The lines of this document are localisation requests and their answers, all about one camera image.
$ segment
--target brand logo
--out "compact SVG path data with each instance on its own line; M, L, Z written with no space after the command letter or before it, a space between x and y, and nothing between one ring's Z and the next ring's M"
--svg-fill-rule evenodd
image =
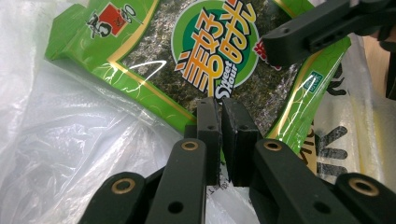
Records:
M231 97L257 65L255 21L253 6L239 0L190 5L172 36L175 71L207 96Z
M86 24L92 31L91 38L94 39L96 35L101 37L118 36L126 24L133 21L142 24L142 21L136 17L133 7L125 4L124 7L117 8L113 4L108 3L101 13L97 14L94 11Z
M309 78L306 80L305 84L303 85L304 89L310 91L310 92L315 92L318 88L318 85L320 81L323 79L323 75L313 71L311 72L311 75Z

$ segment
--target black plastic bracket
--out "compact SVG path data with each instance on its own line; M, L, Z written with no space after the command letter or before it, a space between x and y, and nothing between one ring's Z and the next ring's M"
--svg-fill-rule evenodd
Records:
M138 174L111 176L95 192L79 223L132 223L142 219L145 187L145 178Z
M396 23L396 2L361 0L327 1L263 36L272 65L291 65L345 36L370 35Z
M253 149L262 138L248 110L232 98L222 100L221 131L228 177L235 187L248 187L254 174Z
M315 177L281 141L256 144L250 200L261 223L396 223L396 194L361 174Z
M145 223L202 223L205 220L206 145L183 139L172 149Z
M206 144L206 184L219 183L221 131L216 99L208 97L197 105L197 139Z

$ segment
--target seaweed snack package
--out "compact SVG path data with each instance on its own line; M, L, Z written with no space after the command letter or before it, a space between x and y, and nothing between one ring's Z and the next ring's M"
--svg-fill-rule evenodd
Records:
M290 67L268 64L261 36L307 0L96 0L54 20L46 56L70 58L180 132L197 101L233 97L262 134L300 151L349 40Z

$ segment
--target snack package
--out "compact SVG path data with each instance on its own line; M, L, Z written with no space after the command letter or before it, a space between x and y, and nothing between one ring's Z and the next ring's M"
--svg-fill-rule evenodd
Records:
M311 8L306 0L91 1L54 20L46 56L72 59L180 132L196 121L198 100L234 97L264 136L297 153L349 40L278 67L261 36Z

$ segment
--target dark seaweed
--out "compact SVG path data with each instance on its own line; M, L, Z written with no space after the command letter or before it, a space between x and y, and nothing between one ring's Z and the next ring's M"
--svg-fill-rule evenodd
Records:
M149 78L158 89L174 99L190 112L196 103L206 95L185 81L179 72L175 72L175 62L171 50L171 37L176 19L181 11L193 0L161 1L156 15L147 29L139 46L125 57L123 63L128 66L164 60L166 65L154 76L149 76L158 68L157 64L140 66L136 73ZM264 35L288 21L290 17L272 1L249 1L256 11L256 26L259 34ZM251 77L233 90L233 98L241 101L250 111L262 134L266 134L278 117L285 104L292 82L300 65L293 65L276 71L267 63L259 63Z

